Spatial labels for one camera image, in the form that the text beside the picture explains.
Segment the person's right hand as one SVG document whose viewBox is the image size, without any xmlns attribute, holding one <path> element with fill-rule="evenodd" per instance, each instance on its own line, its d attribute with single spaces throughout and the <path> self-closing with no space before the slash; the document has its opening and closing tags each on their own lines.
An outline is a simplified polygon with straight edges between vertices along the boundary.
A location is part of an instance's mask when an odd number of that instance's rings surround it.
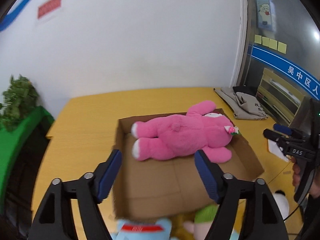
<svg viewBox="0 0 320 240">
<path fill-rule="evenodd" d="M 297 165 L 297 161 L 294 157 L 291 157 L 291 161 L 293 162 L 293 181 L 292 185 L 294 187 L 297 187 L 300 184 L 300 167 Z M 314 198 L 318 198 L 320 195 L 320 174 L 319 174 L 319 168 L 317 169 L 312 185 L 309 190 L 309 194 Z"/>
</svg>

